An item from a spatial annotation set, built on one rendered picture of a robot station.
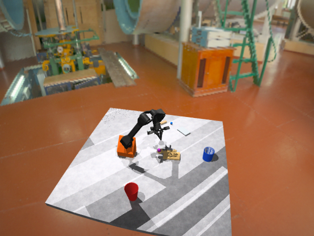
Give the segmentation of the blue mug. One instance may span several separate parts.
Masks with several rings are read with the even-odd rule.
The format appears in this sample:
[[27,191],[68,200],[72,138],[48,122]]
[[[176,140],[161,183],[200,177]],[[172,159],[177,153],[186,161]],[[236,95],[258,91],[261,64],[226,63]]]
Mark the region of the blue mug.
[[212,147],[206,147],[203,152],[202,160],[209,163],[212,161],[215,151]]

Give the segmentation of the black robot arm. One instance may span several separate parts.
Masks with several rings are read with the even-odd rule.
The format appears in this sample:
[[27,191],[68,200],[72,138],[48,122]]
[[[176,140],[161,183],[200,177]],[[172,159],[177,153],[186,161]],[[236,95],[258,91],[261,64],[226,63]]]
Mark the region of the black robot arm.
[[[146,114],[151,114],[151,119]],[[150,122],[156,123],[161,122],[166,113],[160,108],[157,110],[151,109],[146,110],[143,113],[141,113],[137,119],[137,124],[133,127],[133,129],[129,132],[128,135],[123,136],[120,140],[121,144],[125,147],[125,149],[132,147],[133,137],[137,134],[137,132],[142,128],[142,126],[145,126],[149,124]]]

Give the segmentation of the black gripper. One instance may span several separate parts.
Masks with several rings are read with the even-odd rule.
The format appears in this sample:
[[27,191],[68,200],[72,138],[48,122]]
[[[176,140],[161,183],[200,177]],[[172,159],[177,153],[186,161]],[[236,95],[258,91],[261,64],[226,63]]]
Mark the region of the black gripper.
[[[160,140],[162,140],[162,135],[163,135],[163,130],[169,130],[170,129],[170,127],[169,126],[166,126],[166,127],[164,127],[164,128],[161,128],[161,124],[160,124],[160,122],[155,122],[155,123],[153,123],[153,126],[154,126],[154,131],[148,131],[147,132],[147,135],[150,135],[150,134],[152,134],[152,133],[154,133],[154,134],[156,134],[157,136],[158,136],[158,138],[160,139]],[[160,130],[159,130],[160,129]]]

